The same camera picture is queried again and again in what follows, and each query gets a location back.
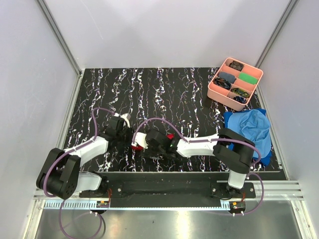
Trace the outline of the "red cloth napkin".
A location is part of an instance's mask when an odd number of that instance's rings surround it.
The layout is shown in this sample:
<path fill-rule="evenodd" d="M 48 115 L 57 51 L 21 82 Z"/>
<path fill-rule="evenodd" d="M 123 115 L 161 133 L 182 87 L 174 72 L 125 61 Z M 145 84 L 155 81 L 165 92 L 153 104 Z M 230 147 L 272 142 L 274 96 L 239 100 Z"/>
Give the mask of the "red cloth napkin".
<path fill-rule="evenodd" d="M 150 131 L 146 133 L 146 135 L 146 142 L 148 144 L 148 148 L 155 152 L 166 152 L 166 150 L 169 149 L 174 138 L 174 134 L 165 135 L 158 131 Z"/>

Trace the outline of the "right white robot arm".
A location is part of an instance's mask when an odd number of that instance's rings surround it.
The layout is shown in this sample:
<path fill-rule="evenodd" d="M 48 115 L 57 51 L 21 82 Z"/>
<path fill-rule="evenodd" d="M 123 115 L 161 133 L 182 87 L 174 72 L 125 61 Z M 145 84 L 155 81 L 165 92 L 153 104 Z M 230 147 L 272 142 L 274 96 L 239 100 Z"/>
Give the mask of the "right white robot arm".
<path fill-rule="evenodd" d="M 224 128 L 219 133 L 204 137 L 168 136 L 151 130 L 140 136 L 138 144 L 151 155 L 170 159 L 193 156 L 214 156 L 229 169 L 228 181 L 222 194 L 226 199 L 238 197 L 244 192 L 244 182 L 250 172 L 254 153 L 260 155 L 255 143 L 242 135 Z"/>

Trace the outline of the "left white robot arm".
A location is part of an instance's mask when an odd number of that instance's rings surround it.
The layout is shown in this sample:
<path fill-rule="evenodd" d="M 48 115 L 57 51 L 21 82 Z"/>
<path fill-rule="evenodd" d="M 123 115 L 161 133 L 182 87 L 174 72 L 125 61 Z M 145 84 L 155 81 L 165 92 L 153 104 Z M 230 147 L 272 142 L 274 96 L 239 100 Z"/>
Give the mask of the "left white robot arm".
<path fill-rule="evenodd" d="M 69 149 L 50 150 L 36 180 L 36 186 L 49 197 L 68 199 L 74 193 L 91 191 L 103 197 L 108 190 L 106 179 L 97 172 L 81 172 L 87 162 L 114 148 L 131 145 L 133 129 L 129 113 L 112 116 L 109 124 L 96 137 Z"/>

